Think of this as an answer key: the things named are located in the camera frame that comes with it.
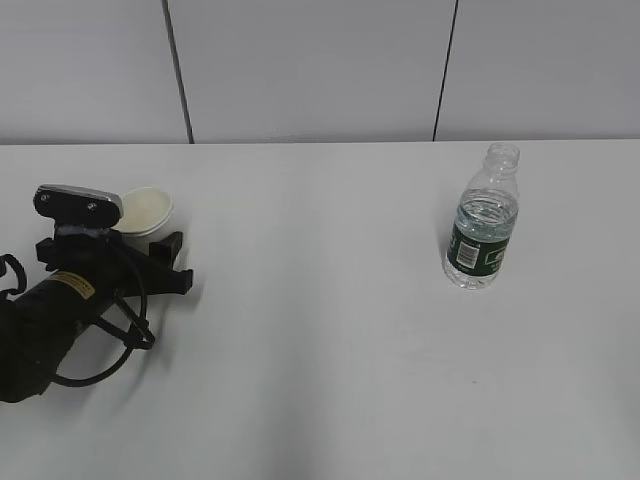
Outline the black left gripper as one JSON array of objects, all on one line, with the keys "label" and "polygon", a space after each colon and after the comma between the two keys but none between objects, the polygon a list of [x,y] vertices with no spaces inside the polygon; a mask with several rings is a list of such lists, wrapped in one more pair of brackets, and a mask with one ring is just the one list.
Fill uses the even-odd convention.
[{"label": "black left gripper", "polygon": [[193,286],[193,271],[174,269],[181,249],[181,231],[150,242],[148,254],[127,245],[114,230],[99,238],[63,236],[36,244],[37,259],[48,271],[77,274],[100,294],[124,297],[186,294]]}]

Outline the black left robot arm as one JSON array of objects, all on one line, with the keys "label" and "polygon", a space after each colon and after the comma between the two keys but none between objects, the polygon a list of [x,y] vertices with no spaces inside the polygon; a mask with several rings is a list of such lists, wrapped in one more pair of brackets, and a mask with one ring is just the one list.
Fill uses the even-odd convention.
[{"label": "black left robot arm", "polygon": [[[186,294],[190,270],[174,262],[183,245],[176,231],[150,243],[147,253],[127,245],[109,230],[98,237],[57,235],[36,246],[49,276],[28,287],[21,263],[1,257],[1,271],[13,271],[17,285],[1,293],[1,399],[17,403],[42,394],[50,384],[82,388],[116,373],[135,350],[155,344],[147,318],[155,295]],[[120,340],[124,351],[113,365],[94,376],[73,379],[57,370],[87,328],[98,327]]]}]

